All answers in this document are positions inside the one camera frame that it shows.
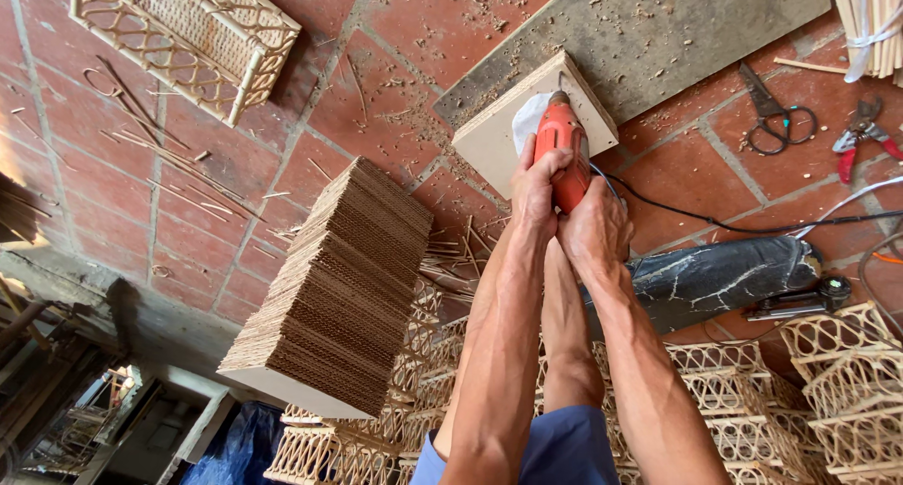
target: white strap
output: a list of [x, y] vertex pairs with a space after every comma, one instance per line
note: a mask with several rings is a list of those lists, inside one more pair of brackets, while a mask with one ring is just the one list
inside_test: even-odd
[[894, 9], [894, 13], [883, 25], [881, 25], [881, 28], [879, 28], [874, 35], [869, 34], [869, 20], [871, 17], [869, 13], [869, 2], [869, 0], [860, 0], [860, 4], [862, 5], [860, 17], [863, 19], [863, 36], [857, 39], [847, 40], [848, 47], [860, 49], [859, 53], [850, 63], [850, 70], [843, 76], [843, 81], [846, 81], [847, 83], [859, 81], [859, 78], [863, 77], [863, 74], [865, 74], [865, 69], [869, 65], [869, 56], [871, 56], [871, 45], [876, 42], [890, 39], [897, 35], [897, 32], [900, 30], [900, 26], [894, 25], [894, 23], [899, 19], [900, 15], [903, 15], [903, 0], [897, 0], [897, 7]]
[[[884, 187], [885, 185], [890, 185], [890, 184], [892, 184], [892, 183], [899, 183], [899, 182], [901, 182], [901, 181], [903, 181], [903, 177], [897, 177], [897, 178], [893, 178], [893, 179], [886, 179], [886, 180], [884, 180], [884, 181], [880, 181], [880, 182], [878, 182], [878, 183], [869, 185], [869, 187], [866, 187], [866, 188], [864, 188], [864, 189], [861, 189], [861, 190], [857, 191], [855, 194], [853, 194], [853, 195], [850, 196], [849, 198], [844, 199], [844, 200], [841, 201], [840, 203], [837, 203], [836, 205], [834, 205], [833, 208], [831, 208], [830, 210], [828, 210], [827, 212], [825, 212], [824, 215], [820, 216], [820, 217], [818, 218], [818, 220], [825, 220], [826, 218], [828, 218], [828, 216], [829, 216], [830, 214], [834, 213], [834, 211], [837, 210], [837, 208], [842, 207], [843, 205], [849, 203], [850, 201], [853, 201], [854, 199], [856, 199], [856, 198], [862, 196], [863, 194], [865, 194], [865, 193], [867, 193], [867, 192], [874, 191], [875, 189], [878, 189], [878, 188], [880, 188], [880, 187]], [[814, 226], [814, 225], [809, 225], [808, 227], [804, 227], [799, 233], [796, 234], [796, 237], [797, 237], [797, 238], [802, 238], [802, 237], [804, 237], [804, 236], [806, 235], [806, 233], [808, 233], [809, 231], [812, 231], [812, 228], [813, 228], [813, 227], [815, 227], [815, 226]]]

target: electric drill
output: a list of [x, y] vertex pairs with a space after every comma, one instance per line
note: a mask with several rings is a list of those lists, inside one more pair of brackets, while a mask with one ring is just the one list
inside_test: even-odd
[[570, 165], [552, 177], [552, 201], [569, 214], [590, 188], [590, 142], [570, 108], [570, 97], [560, 89], [549, 97], [549, 105], [539, 121], [533, 161], [553, 148], [573, 150]]

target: blue tarp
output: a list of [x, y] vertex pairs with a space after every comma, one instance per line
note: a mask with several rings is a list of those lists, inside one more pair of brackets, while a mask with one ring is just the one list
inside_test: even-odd
[[259, 402], [242, 404], [229, 431], [220, 431], [182, 485], [276, 485], [264, 478], [277, 454], [285, 426], [282, 410]]

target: person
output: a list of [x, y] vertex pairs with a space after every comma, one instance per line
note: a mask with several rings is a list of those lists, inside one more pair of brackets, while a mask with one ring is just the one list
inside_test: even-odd
[[[605, 387], [571, 267], [599, 313], [618, 421], [644, 482], [730, 483], [633, 294], [623, 264], [633, 235], [626, 213], [593, 177], [573, 212], [556, 215], [550, 180], [573, 151], [548, 151], [534, 164], [535, 146], [531, 135], [511, 180], [511, 221], [474, 296], [451, 403], [423, 443], [412, 485], [619, 483], [601, 410]], [[540, 324], [545, 412], [531, 421]]]

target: rattan basket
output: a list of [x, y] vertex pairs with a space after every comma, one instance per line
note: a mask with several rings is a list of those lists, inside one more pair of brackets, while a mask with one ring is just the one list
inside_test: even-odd
[[269, 0], [71, 0], [70, 17], [230, 127], [301, 31]]

